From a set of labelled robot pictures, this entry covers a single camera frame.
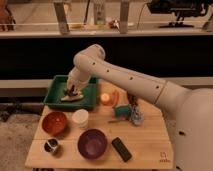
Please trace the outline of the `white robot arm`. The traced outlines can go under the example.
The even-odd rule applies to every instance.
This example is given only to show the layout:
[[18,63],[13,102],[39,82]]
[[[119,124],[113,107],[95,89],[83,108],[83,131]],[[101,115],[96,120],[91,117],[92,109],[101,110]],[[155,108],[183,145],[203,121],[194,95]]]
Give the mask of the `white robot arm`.
[[165,79],[105,61],[105,50],[93,44],[73,58],[67,89],[83,89],[92,76],[144,99],[176,118],[174,171],[213,171],[213,89],[188,89]]

